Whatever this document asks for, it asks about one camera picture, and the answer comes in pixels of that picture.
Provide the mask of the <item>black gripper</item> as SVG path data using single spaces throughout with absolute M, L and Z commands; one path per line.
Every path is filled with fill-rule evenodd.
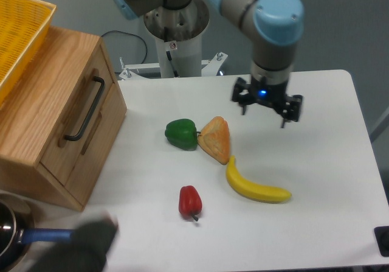
M 242 77 L 238 77 L 233 86 L 231 101 L 242 108 L 242 115 L 246 114 L 247 106 L 252 104 L 272 108 L 281 113 L 281 128 L 285 128 L 287 123 L 300 120 L 303 104 L 302 95 L 287 96 L 288 81 L 286 79 L 281 83 L 270 84 L 270 79 L 266 76 L 251 75 L 249 84 Z

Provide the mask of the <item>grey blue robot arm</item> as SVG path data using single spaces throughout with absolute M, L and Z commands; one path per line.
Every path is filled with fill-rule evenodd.
M 289 96 L 286 90 L 303 33 L 305 10 L 300 0 L 113 1 L 126 19 L 143 19 L 156 41 L 163 78 L 201 74 L 201 36 L 212 5 L 253 46 L 251 79 L 236 81 L 232 100 L 241 108 L 254 103 L 271 108 L 285 123 L 299 120 L 303 97 Z

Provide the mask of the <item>grey gloved hand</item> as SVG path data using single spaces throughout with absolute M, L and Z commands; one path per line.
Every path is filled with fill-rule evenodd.
M 29 271 L 103 271 L 119 225 L 111 217 L 75 228 L 69 242 L 56 243 Z

